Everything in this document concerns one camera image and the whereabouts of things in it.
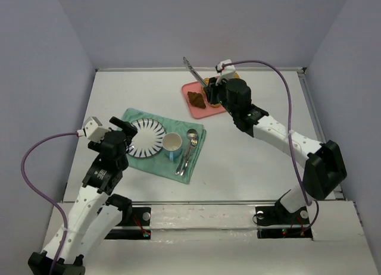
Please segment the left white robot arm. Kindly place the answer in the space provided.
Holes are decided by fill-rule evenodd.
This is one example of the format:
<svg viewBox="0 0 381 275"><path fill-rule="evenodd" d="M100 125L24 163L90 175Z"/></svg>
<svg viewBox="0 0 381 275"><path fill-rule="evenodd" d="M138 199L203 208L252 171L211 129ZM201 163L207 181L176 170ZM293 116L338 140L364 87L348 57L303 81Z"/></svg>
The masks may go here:
<svg viewBox="0 0 381 275"><path fill-rule="evenodd" d="M132 202L114 194L123 171L128 168L127 149L137 134L129 122L111 117L117 130L88 118L78 137L89 140L97 152L71 210L58 207L63 224L41 252L31 254L28 265L33 274L84 274L84 259L123 218L132 213Z"/></svg>

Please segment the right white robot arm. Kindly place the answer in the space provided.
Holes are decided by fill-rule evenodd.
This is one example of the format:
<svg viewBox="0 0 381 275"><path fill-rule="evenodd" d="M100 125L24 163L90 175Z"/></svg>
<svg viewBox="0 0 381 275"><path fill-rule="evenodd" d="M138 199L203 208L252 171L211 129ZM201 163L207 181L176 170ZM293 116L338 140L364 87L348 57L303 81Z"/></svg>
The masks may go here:
<svg viewBox="0 0 381 275"><path fill-rule="evenodd" d="M298 185L282 195L273 206L257 213L261 226L287 224L301 208L322 201L347 177L339 145L328 140L309 139L276 121L267 111L251 101L251 89L242 79L212 77L204 86L207 101L220 104L232 117L234 125L253 138L268 143L291 157Z"/></svg>

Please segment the metal spoon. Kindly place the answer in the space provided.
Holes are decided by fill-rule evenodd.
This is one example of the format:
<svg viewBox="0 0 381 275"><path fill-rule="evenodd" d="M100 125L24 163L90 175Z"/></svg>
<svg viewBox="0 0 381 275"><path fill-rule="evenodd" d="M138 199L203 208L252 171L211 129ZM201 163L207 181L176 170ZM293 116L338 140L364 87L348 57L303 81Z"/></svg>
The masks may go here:
<svg viewBox="0 0 381 275"><path fill-rule="evenodd" d="M195 136L197 136L197 131L195 129L189 129L186 133L186 137L189 141L193 139Z"/></svg>

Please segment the teal cloth mat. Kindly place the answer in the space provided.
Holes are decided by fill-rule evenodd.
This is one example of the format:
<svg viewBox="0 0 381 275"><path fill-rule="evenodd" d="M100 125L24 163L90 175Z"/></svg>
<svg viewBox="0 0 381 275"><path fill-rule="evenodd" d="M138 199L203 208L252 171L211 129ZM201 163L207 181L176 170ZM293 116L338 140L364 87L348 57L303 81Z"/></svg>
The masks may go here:
<svg viewBox="0 0 381 275"><path fill-rule="evenodd" d="M127 148L131 168L189 183L206 138L203 125L134 108L128 108L122 120L138 130Z"/></svg>

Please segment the blue mug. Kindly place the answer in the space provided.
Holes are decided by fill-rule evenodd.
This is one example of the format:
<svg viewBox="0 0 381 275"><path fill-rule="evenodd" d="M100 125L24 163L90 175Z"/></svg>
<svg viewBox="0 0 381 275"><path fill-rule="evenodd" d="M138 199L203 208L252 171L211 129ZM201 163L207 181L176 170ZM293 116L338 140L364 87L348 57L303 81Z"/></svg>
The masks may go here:
<svg viewBox="0 0 381 275"><path fill-rule="evenodd" d="M167 133L163 137L163 150L170 161L173 162L181 154L182 144L182 137L177 133Z"/></svg>

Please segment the metal fork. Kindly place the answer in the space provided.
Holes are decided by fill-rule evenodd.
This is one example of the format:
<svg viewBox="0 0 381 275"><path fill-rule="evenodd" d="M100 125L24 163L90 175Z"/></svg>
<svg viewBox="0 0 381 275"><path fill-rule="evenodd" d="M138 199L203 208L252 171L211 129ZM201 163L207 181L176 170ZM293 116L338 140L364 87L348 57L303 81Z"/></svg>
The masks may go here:
<svg viewBox="0 0 381 275"><path fill-rule="evenodd" d="M191 157L191 154L193 153L193 151L196 149L197 147L197 144L198 144L198 135L195 135L192 140L190 141L190 148L188 149L188 152L185 156L185 162L184 162L184 165L182 166L182 169L180 171L180 175L181 176L184 176L185 175L185 172L186 172L186 169L188 167L188 164L189 164L189 161L190 161L190 157Z"/></svg>

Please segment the metal tongs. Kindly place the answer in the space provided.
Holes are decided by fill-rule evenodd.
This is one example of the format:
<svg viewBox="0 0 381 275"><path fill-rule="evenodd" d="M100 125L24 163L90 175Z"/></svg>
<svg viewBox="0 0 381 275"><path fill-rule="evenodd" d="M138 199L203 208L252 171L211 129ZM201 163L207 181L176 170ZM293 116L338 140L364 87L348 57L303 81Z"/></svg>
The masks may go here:
<svg viewBox="0 0 381 275"><path fill-rule="evenodd" d="M202 87L206 88L208 86L205 80L197 73L197 71L193 68L186 57L183 57L183 64L189 70L191 75L193 75L193 77L201 84Z"/></svg>

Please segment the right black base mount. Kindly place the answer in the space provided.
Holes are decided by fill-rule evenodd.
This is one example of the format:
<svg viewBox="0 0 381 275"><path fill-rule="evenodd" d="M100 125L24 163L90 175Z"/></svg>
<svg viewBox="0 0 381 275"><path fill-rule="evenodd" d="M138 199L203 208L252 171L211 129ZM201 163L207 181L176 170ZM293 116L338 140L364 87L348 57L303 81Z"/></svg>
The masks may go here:
<svg viewBox="0 0 381 275"><path fill-rule="evenodd" d="M259 239L313 238L305 207L293 213L272 205L255 207L252 221L259 228Z"/></svg>

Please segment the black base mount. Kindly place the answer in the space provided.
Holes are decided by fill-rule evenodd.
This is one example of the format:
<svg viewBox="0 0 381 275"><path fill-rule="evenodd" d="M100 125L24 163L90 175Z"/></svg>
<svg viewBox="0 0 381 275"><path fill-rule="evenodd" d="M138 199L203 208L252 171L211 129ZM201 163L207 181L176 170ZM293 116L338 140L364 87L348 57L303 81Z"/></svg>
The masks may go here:
<svg viewBox="0 0 381 275"><path fill-rule="evenodd" d="M150 240L151 208L133 207L130 214L124 212L119 222L105 240Z"/></svg>
<svg viewBox="0 0 381 275"><path fill-rule="evenodd" d="M313 238L305 207L293 213L272 205L255 207L252 221L259 228L259 239Z"/></svg>

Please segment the pink tray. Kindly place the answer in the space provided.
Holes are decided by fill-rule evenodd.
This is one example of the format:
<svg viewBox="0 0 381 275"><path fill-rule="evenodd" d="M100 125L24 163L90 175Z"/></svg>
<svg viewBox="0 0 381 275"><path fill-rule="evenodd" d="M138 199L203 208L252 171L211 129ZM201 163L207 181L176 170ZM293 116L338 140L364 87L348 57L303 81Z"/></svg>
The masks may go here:
<svg viewBox="0 0 381 275"><path fill-rule="evenodd" d="M182 94L193 118L201 119L226 112L217 99L217 78L217 76L205 78L206 86L198 81L182 86Z"/></svg>

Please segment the blue striped white plate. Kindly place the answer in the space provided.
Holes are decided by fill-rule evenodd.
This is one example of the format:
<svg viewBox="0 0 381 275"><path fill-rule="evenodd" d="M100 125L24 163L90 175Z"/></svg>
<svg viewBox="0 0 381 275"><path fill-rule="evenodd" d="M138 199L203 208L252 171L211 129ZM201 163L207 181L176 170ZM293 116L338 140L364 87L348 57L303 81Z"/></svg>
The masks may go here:
<svg viewBox="0 0 381 275"><path fill-rule="evenodd" d="M127 154L135 158L149 158L162 149L163 137L166 135L164 126L151 118L140 118L131 122L137 129Z"/></svg>

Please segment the metal knife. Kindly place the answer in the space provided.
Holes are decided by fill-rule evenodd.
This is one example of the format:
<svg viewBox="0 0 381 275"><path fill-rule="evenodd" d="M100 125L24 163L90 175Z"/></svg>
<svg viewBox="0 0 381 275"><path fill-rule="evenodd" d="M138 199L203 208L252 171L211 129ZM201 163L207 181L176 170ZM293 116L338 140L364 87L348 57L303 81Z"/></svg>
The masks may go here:
<svg viewBox="0 0 381 275"><path fill-rule="evenodd" d="M177 166L175 175L179 175L179 174L180 174L180 172L181 172L181 170L182 170L182 167L183 167L183 165L184 165L184 163L185 163L185 158L186 158L186 156L187 156L187 154L188 154L188 152L189 152L189 150L190 150L192 141L193 141L193 139L191 139L191 140L189 141L189 143L187 144L187 147L186 147L186 149L185 149L185 152L184 152L184 154L182 155L182 158L181 158L181 160L180 160L180 162L179 162L179 165Z"/></svg>

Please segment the brown croissant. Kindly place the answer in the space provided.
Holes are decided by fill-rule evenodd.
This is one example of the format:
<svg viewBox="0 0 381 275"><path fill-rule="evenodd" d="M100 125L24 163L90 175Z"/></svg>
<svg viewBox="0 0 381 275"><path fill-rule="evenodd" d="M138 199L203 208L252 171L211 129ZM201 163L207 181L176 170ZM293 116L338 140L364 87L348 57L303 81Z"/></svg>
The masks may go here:
<svg viewBox="0 0 381 275"><path fill-rule="evenodd" d="M189 100L189 103L191 104L191 106L201 108L201 109L206 108L206 104L204 102L204 98L203 98L203 95L201 93L189 91L187 93L187 96L188 96L188 100Z"/></svg>

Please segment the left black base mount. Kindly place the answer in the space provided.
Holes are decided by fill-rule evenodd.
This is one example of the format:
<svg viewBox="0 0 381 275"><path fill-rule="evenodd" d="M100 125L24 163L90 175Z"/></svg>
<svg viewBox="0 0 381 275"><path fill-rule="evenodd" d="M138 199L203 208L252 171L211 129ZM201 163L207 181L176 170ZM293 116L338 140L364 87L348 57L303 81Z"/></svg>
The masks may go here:
<svg viewBox="0 0 381 275"><path fill-rule="evenodd" d="M150 240L151 208L133 207L130 214L124 212L119 222L105 240Z"/></svg>

